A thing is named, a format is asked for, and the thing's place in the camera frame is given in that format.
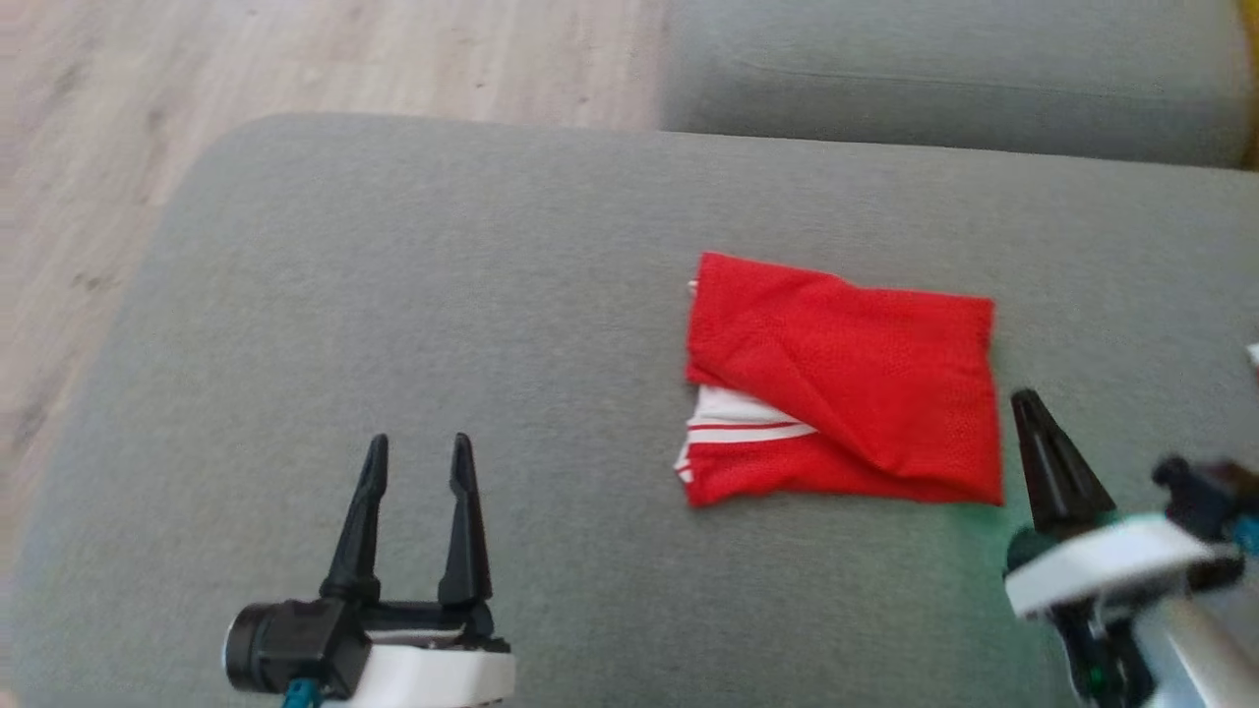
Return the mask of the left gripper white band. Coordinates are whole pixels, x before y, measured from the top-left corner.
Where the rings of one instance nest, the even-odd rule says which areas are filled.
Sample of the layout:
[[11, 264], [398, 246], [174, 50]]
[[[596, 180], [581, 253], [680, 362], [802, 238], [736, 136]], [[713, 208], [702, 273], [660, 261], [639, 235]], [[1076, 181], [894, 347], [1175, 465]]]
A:
[[[375, 574], [379, 515], [390, 479], [390, 438], [374, 435], [334, 548], [321, 598], [381, 601]], [[516, 658], [487, 602], [492, 574], [472, 440], [454, 435], [449, 551], [437, 603], [365, 615], [366, 665], [341, 707], [488, 707], [516, 694]]]

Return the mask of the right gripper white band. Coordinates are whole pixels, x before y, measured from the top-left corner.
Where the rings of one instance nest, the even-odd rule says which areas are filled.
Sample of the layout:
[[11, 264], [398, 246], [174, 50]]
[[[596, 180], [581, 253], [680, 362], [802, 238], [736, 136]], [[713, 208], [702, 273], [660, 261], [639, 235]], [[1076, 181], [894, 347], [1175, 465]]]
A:
[[1016, 619], [1074, 602], [1115, 606], [1190, 593], [1190, 569], [1241, 561], [1240, 551], [1202, 540], [1163, 515], [1105, 524], [1115, 501], [1037, 391], [1015, 391], [1010, 403], [1034, 525], [1007, 548], [1003, 593]]

